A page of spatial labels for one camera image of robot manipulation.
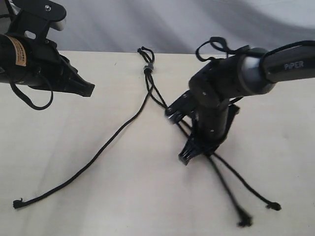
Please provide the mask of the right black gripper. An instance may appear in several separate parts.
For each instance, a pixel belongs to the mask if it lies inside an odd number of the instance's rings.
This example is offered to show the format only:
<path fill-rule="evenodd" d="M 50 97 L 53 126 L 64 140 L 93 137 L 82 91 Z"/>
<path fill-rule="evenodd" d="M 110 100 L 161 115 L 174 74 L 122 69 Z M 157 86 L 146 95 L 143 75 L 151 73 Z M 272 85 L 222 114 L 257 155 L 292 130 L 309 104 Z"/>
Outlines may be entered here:
<path fill-rule="evenodd" d="M 194 157 L 220 146 L 225 141 L 239 110 L 238 106 L 229 104 L 227 100 L 215 108 L 198 105 L 196 130 L 189 135 L 182 151 L 178 154 L 179 160 L 187 165 Z"/>

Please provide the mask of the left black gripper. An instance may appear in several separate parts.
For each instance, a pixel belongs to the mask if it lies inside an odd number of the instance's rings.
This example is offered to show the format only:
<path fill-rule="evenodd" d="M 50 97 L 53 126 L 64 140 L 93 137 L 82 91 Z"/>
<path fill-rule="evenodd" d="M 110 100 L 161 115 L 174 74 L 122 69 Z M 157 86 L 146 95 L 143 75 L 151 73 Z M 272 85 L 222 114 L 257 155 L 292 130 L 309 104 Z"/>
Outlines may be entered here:
<path fill-rule="evenodd" d="M 53 90 L 90 97 L 95 85 L 85 81 L 70 60 L 61 55 L 57 44 L 45 39 L 37 42 L 27 37 L 16 37 L 25 51 L 25 66 L 14 68 L 14 83 L 38 90 Z"/>

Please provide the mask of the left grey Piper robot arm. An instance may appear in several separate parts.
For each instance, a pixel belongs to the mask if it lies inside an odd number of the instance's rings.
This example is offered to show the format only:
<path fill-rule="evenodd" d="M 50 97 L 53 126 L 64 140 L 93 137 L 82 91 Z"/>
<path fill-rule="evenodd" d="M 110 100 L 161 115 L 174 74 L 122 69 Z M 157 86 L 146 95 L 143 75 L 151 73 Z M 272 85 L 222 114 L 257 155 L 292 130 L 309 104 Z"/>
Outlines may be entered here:
<path fill-rule="evenodd" d="M 0 36 L 0 82 L 82 97 L 90 97 L 95 88 L 58 52 L 55 42 L 6 34 Z"/>

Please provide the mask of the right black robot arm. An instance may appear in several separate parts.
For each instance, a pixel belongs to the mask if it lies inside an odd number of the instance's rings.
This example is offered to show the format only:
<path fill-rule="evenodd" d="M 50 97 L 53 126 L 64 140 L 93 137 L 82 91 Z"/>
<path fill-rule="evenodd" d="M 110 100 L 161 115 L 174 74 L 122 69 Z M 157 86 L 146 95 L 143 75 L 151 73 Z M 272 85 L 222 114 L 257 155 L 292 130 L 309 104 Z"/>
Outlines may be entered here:
<path fill-rule="evenodd" d="M 191 134 L 179 154 L 187 164 L 200 155 L 211 155 L 226 139 L 239 108 L 232 98 L 269 93 L 279 82 L 313 78 L 315 43 L 294 42 L 266 51 L 241 47 L 231 50 L 221 38 L 210 40 L 221 44 L 225 59 L 211 59 L 189 81 L 189 90 L 179 109 L 181 116 L 192 121 Z"/>

